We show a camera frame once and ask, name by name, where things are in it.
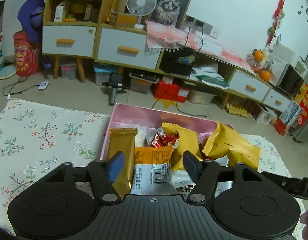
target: electric fan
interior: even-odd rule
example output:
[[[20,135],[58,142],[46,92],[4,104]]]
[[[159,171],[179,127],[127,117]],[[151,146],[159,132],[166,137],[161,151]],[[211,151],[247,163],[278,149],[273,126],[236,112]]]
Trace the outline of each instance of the electric fan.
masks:
[[[137,24],[140,24],[142,16],[150,14],[156,7],[156,0],[127,0],[127,9],[131,14],[137,15]]]

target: white drawer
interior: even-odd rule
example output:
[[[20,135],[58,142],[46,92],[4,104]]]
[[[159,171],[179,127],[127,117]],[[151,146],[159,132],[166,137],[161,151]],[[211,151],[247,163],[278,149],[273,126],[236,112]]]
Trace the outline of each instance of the white drawer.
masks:
[[[283,112],[290,103],[290,99],[271,89],[269,94],[264,98],[263,103]]]
[[[234,76],[230,81],[230,89],[262,101],[269,87],[247,73],[235,70]]]
[[[96,27],[89,26],[44,26],[42,52],[43,54],[92,57],[95,33]],[[59,43],[58,39],[74,40],[74,43]]]
[[[139,52],[124,52],[119,50],[120,46],[136,49]],[[159,54],[160,51],[149,50],[146,35],[106,28],[101,31],[98,60],[155,69]]]

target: floral rug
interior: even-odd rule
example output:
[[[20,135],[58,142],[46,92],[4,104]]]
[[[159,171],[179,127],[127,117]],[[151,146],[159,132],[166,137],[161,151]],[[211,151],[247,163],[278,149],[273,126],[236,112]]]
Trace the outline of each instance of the floral rug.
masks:
[[[10,201],[61,163],[86,166],[102,148],[110,116],[10,99],[0,114],[0,225],[11,229]],[[265,138],[242,135],[262,149],[259,172],[290,177],[275,146]],[[76,186],[91,194],[89,184]],[[303,202],[297,199],[301,213]],[[302,239],[298,223],[293,236]]]

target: pink cloth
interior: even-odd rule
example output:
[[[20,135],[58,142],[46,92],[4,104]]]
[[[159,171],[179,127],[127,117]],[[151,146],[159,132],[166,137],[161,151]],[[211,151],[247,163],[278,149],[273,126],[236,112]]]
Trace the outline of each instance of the pink cloth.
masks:
[[[187,33],[171,26],[146,21],[147,46],[152,49],[176,49],[184,46]],[[189,34],[187,47],[197,47],[196,36]]]
[[[147,24],[147,46],[151,49],[177,49],[185,45],[187,32],[171,26],[146,21]],[[189,34],[186,47],[199,51],[202,45],[201,36]],[[200,53],[214,57],[215,60],[224,61],[234,67],[242,69],[255,76],[249,64],[229,49],[219,45],[213,38],[204,35],[203,46]]]

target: tile floor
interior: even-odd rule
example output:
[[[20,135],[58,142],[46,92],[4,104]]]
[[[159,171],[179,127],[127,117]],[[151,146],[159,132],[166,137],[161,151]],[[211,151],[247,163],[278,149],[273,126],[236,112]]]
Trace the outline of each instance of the tile floor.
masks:
[[[18,76],[0,80],[0,112],[4,109],[7,99],[2,95],[2,88],[17,81]],[[78,80],[66,80],[58,78],[52,79],[51,73],[38,73],[31,76],[26,82],[18,84],[16,90],[25,89],[31,85],[39,84],[48,80],[49,86],[46,91],[38,91],[36,88],[17,94],[14,97],[23,100],[33,101],[41,104],[66,107],[81,111],[90,111],[110,115],[113,107],[108,105],[108,95],[106,89],[94,84],[92,74],[87,75],[86,83]],[[116,98],[117,103],[124,103],[136,106],[151,107],[155,100],[151,95],[144,95],[134,91],[120,93]],[[308,143],[295,143],[289,136],[280,136],[272,126],[256,124],[251,117],[243,118],[228,114],[217,105],[194,105],[189,101],[178,104],[180,110],[190,114],[207,115],[209,119],[230,123],[239,133],[260,135],[273,143],[280,153],[284,163],[294,177],[308,177]],[[166,110],[161,102],[158,102],[155,109]],[[178,113],[174,106],[170,106],[167,111]]]

